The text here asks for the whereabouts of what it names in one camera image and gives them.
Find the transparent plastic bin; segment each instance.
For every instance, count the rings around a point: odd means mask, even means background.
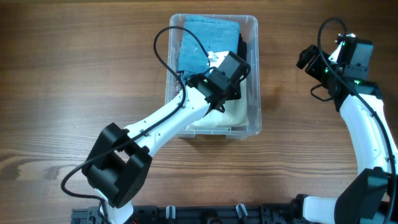
[[[170,18],[170,26],[184,26],[186,16],[192,14],[175,14]],[[257,135],[262,129],[261,124],[261,94],[260,94],[260,69],[259,69],[259,39],[258,22],[254,16],[243,15],[198,15],[215,19],[238,22],[241,27],[243,41],[248,43],[247,63],[251,66],[251,72],[246,78],[246,91],[248,99],[247,126],[226,128],[198,128],[180,131],[181,138],[195,138],[197,134],[224,134],[228,139],[244,139],[248,136]],[[183,31],[177,29],[169,30],[169,58],[168,65],[176,71],[178,48],[182,40]],[[165,103],[175,97],[176,79],[167,72]]]

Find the blue cloth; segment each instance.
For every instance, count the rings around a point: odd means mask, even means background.
[[[238,22],[212,19],[202,16],[187,16],[184,28],[193,32],[203,44],[207,52],[238,50],[240,27]],[[206,55],[198,42],[189,33],[182,36],[181,50],[178,55],[177,71],[188,71],[186,74],[204,72],[209,68]]]

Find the wood grain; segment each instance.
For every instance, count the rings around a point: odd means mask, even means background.
[[[152,42],[175,13],[257,17],[263,130],[245,140],[172,139],[135,205],[339,196],[356,177],[349,132],[333,103],[310,96],[317,82],[295,66],[330,16],[373,41],[369,78],[381,87],[397,140],[398,2],[75,2],[0,5],[0,223],[69,223],[71,208],[97,204],[63,194],[60,181],[107,124],[123,127],[164,104],[166,72]],[[325,31],[325,50],[339,31]],[[159,39],[162,57],[167,39]],[[81,174],[68,187],[93,193]]]

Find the black cable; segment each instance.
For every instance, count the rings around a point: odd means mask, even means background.
[[[137,136],[135,136],[134,138],[130,139],[130,141],[125,142],[119,146],[113,147],[112,149],[97,155],[87,161],[85,161],[84,163],[78,165],[77,167],[75,167],[72,171],[70,171],[62,180],[61,182],[61,189],[62,191],[64,191],[67,195],[70,195],[72,197],[78,197],[78,198],[88,198],[88,199],[97,199],[101,202],[103,211],[104,211],[104,221],[105,223],[108,223],[108,213],[106,211],[106,205],[105,205],[105,199],[101,198],[100,196],[96,196],[96,195],[85,195],[85,194],[76,194],[73,193],[71,191],[69,191],[66,188],[66,183],[69,180],[69,178],[75,174],[76,172],[78,172],[83,166],[87,165],[87,164],[91,164],[92,162],[94,162],[97,159],[100,159],[110,153],[112,153],[115,150],[121,150],[124,147],[126,147],[128,144],[134,142],[136,139],[139,139],[143,136],[145,136],[149,131],[151,131],[152,129],[154,129],[155,127],[157,127],[158,125],[162,124],[164,121],[166,121],[167,119],[169,119],[171,116],[173,116],[180,108],[182,108],[184,102],[185,102],[185,98],[186,98],[186,90],[184,85],[182,84],[182,81],[180,79],[180,77],[178,77],[178,75],[162,60],[162,58],[159,56],[159,54],[157,53],[156,50],[156,42],[157,39],[159,38],[159,35],[162,34],[163,32],[169,30],[169,29],[181,29],[181,30],[185,30],[187,31],[189,34],[191,34],[193,36],[193,38],[195,38],[195,40],[197,40],[198,44],[200,45],[201,49],[203,50],[203,52],[205,53],[207,59],[208,59],[208,53],[206,52],[205,48],[203,47],[203,45],[201,44],[201,42],[199,41],[198,37],[195,36],[195,34],[193,34],[191,31],[189,31],[188,29],[184,28],[184,27],[177,27],[177,26],[172,26],[172,27],[166,27],[164,29],[162,29],[156,36],[155,36],[155,40],[154,40],[154,52],[156,57],[159,59],[159,61],[161,62],[161,64],[167,68],[167,70],[177,79],[178,83],[180,84],[181,88],[182,88],[182,100],[181,102],[178,104],[178,106],[171,112],[169,113],[166,117],[162,118],[160,121],[156,122],[155,124],[153,124],[152,126],[150,126],[149,128],[147,128],[145,131],[142,131],[140,134],[138,134]],[[208,73],[211,69],[216,69],[216,67],[211,67],[208,70],[206,70],[204,72],[204,74]]]
[[[386,128],[384,127],[382,121],[380,120],[380,117],[377,115],[377,113],[372,109],[371,106],[369,106],[369,104],[355,91],[355,89],[351,88],[337,73],[335,70],[332,69],[330,63],[328,62],[328,60],[326,59],[326,57],[324,56],[323,52],[322,52],[322,47],[321,47],[321,37],[322,37],[322,30],[325,28],[325,26],[331,22],[331,21],[337,21],[339,22],[343,28],[344,28],[344,36],[343,36],[343,40],[344,37],[347,34],[347,27],[344,24],[344,22],[339,19],[339,18],[330,18],[327,19],[325,22],[323,22],[323,24],[321,25],[321,27],[319,28],[318,31],[318,49],[319,49],[319,53],[323,59],[323,61],[325,62],[325,64],[327,65],[327,67],[329,68],[330,72],[332,74],[334,74],[334,76],[336,77],[336,79],[343,84],[354,96],[356,96],[364,105],[365,107],[371,112],[372,117],[374,117],[374,119],[376,119],[377,123],[380,126],[380,129],[383,133],[384,136],[384,140],[386,142],[386,146],[387,146],[387,151],[388,151],[388,156],[389,156],[389,162],[391,165],[391,182],[392,182],[392,188],[391,188],[391,196],[390,196],[390,201],[389,201],[389,209],[387,211],[386,214],[386,218],[384,219],[384,224],[388,224],[390,217],[392,215],[392,211],[394,209],[394,204],[395,204],[395,199],[396,199],[396,192],[397,192],[397,176],[396,176],[396,167],[395,167],[395,157],[393,155],[392,149],[391,149],[391,143],[390,140],[388,138],[387,135],[387,131]]]
[[[322,99],[322,98],[320,98],[319,96],[315,95],[315,94],[312,92],[312,91],[316,90],[316,89],[319,88],[319,87],[323,87],[323,84],[322,84],[322,83],[321,83],[321,84],[317,84],[316,86],[314,86],[314,87],[311,88],[310,93],[311,93],[311,95],[312,95],[313,97],[315,97],[316,99],[318,99],[318,100],[320,100],[320,101],[322,101],[322,102],[327,102],[327,101],[333,100],[332,97],[327,98],[327,99]]]
[[[189,72],[189,73],[191,73],[192,75],[198,75],[198,74],[206,74],[206,73],[208,73],[211,69],[217,69],[217,67],[210,67],[210,68],[208,68],[206,71],[200,72],[200,73],[196,73],[196,72],[192,72],[192,71],[188,71],[188,70],[180,70],[180,71],[176,71],[176,73]]]

